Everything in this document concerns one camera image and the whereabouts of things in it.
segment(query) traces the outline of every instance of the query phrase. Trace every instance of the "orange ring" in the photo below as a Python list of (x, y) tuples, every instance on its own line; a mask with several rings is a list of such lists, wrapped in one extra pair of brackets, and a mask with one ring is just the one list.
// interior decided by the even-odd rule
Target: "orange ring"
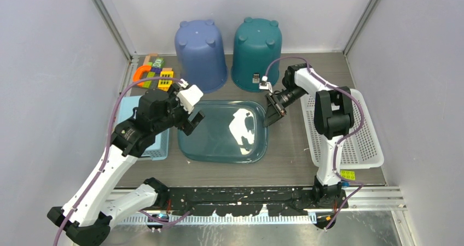
[[(149, 66), (149, 65), (143, 65), (141, 67), (139, 67), (136, 71), (135, 71), (135, 74), (134, 76), (132, 77), (132, 82), (135, 82), (135, 81), (138, 81), (138, 80), (141, 80), (142, 79), (142, 75), (143, 73), (148, 73), (152, 70), (152, 67)], [(137, 86), (143, 86), (143, 83), (138, 83)]]

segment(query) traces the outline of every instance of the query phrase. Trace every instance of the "metal floor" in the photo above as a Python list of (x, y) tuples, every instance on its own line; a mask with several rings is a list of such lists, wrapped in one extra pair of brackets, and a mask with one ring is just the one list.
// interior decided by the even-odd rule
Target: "metal floor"
[[(292, 54), (309, 60), (315, 71), (339, 86), (354, 87), (342, 53)], [(177, 57), (164, 57), (166, 67), (172, 67), (175, 76), (182, 74)], [(282, 60), (281, 77), (274, 87), (282, 89), (281, 78), (289, 65), (299, 60)], [(230, 70), (232, 56), (226, 55)], [(136, 88), (131, 95), (141, 95), (145, 89)], [(265, 93), (250, 93), (239, 89), (231, 80), (218, 91), (203, 99), (253, 100), (265, 107)], [(295, 102), (287, 108), (287, 116), (269, 128), (269, 145), (264, 157), (253, 164), (238, 165), (197, 162), (188, 160), (179, 150), (177, 130), (171, 129), (169, 155), (161, 161), (139, 161), (120, 180), (118, 187), (134, 188), (150, 177), (167, 186), (283, 186), (312, 185), (317, 167), (311, 161), (301, 105)], [(380, 168), (356, 170), (356, 178), (368, 185), (385, 185)]]
[(178, 225), (151, 233), (146, 226), (116, 226), (102, 245), (355, 245), (397, 246), (401, 241), (392, 213), (341, 212), (323, 232), (312, 224)]

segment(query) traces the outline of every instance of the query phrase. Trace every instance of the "light blue basket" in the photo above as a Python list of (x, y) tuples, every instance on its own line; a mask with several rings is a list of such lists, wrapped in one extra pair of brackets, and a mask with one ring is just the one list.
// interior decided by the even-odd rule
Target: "light blue basket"
[[(133, 114), (132, 110), (138, 106), (138, 100), (140, 96), (124, 97), (119, 106), (119, 113), (117, 123), (130, 118)], [(147, 160), (146, 157), (150, 157), (151, 160), (163, 160), (167, 158), (167, 148), (169, 146), (169, 129), (163, 131), (161, 134), (156, 135), (155, 143), (149, 146), (142, 154), (142, 158), (139, 160)]]

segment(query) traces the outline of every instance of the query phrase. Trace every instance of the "white wall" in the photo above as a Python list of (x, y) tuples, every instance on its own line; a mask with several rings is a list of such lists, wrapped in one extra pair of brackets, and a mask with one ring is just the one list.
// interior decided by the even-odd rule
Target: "white wall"
[(104, 0), (128, 47), (173, 54), (183, 20), (214, 19), (226, 52), (246, 16), (279, 21), (283, 52), (342, 51), (369, 0)]
[(0, 245), (51, 245), (47, 212), (101, 156), (127, 61), (91, 0), (0, 0), (0, 22)]
[(381, 0), (349, 53), (419, 245), (464, 241), (464, 0)]

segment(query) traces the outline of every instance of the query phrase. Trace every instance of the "teal bin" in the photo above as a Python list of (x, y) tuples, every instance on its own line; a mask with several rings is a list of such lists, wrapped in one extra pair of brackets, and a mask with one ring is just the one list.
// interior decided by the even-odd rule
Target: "teal bin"
[[(259, 92), (259, 82), (268, 65), (280, 57), (282, 33), (279, 23), (260, 18), (247, 17), (235, 32), (234, 60), (231, 76), (241, 89)], [(268, 73), (272, 85), (279, 79), (279, 62)]]

